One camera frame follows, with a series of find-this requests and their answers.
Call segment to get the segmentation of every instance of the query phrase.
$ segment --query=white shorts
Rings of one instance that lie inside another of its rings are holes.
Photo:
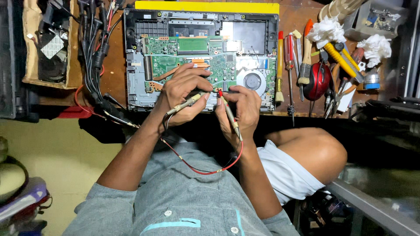
[[[257,148],[265,173],[281,203],[292,199],[303,200],[325,187],[291,156],[267,140],[264,147]]]

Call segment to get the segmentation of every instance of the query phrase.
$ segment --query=man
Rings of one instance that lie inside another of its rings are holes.
[[[165,83],[155,108],[76,207],[77,217],[64,235],[298,235],[282,204],[303,199],[336,178],[346,163],[345,149],[313,128],[272,133],[271,141],[257,149],[252,136],[261,99],[255,91],[234,86],[230,90],[238,93],[223,95],[236,103],[243,137],[240,184],[228,171],[195,173],[167,147],[154,151],[164,132],[164,114],[196,87],[213,89],[201,77],[210,72],[193,65],[182,65]],[[169,126],[192,120],[208,97],[176,113]],[[215,113],[225,138],[239,153],[241,145],[220,99]],[[195,143],[173,148],[197,169],[221,169]]]

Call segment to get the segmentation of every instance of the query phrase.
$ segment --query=desk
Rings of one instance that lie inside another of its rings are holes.
[[[306,22],[311,18],[314,22],[317,22],[317,16],[320,9],[324,6],[313,0],[225,0],[226,2],[257,2],[257,3],[279,3],[280,12],[279,12],[279,29],[284,31],[285,34],[294,31],[297,29],[303,34],[303,29],[305,28]],[[126,3],[132,3],[133,0],[127,0]],[[114,24],[122,11],[118,11],[116,16],[113,18],[112,24]],[[121,104],[127,104],[127,95],[126,95],[126,61],[124,57],[123,49],[123,27],[122,22],[116,26],[114,32],[110,37],[110,50],[108,56],[105,58],[103,65],[105,66],[105,73],[101,77],[101,92],[109,92],[115,99],[117,99]],[[352,52],[357,42],[347,41],[346,42],[349,51]],[[77,49],[71,49],[72,54],[77,54]],[[312,57],[312,63],[319,61],[318,56]],[[296,82],[296,74],[293,72],[292,81]],[[287,79],[287,71],[283,71],[283,85],[282,85],[284,102],[277,106],[276,111],[273,115],[287,116],[287,105],[289,104],[289,83]],[[301,102],[299,99],[299,87],[293,86],[293,95],[294,95],[294,106],[298,117],[308,117],[309,115],[309,105],[310,102],[305,99],[304,102]],[[353,103],[362,102],[369,99],[376,100],[378,96],[376,94],[360,94],[355,93],[353,96]],[[82,95],[79,94],[79,101],[81,104],[87,104],[82,99]],[[312,117],[322,117],[324,114],[324,102],[325,97],[321,97],[315,102],[315,106],[312,112]],[[74,106],[74,91],[54,91],[50,92],[41,92],[40,103],[42,105],[63,105],[63,106]],[[343,115],[336,114],[335,117],[338,118],[347,118],[348,112]]]

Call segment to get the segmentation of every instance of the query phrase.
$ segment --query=tissue paper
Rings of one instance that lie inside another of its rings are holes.
[[[343,26],[338,22],[338,18],[328,18],[327,16],[320,22],[315,23],[307,37],[312,42],[316,42],[318,49],[324,47],[331,41],[345,42]]]
[[[375,34],[368,39],[357,43],[357,47],[361,47],[365,50],[365,58],[369,59],[367,67],[372,68],[379,64],[382,58],[391,57],[391,45],[389,44],[389,41],[391,40]]]

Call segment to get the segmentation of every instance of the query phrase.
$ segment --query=wooden brush handle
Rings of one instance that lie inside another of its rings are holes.
[[[308,64],[308,65],[312,65],[312,61],[311,61],[311,48],[312,48],[312,42],[305,37],[304,41],[303,41],[303,59],[302,59],[302,63]]]

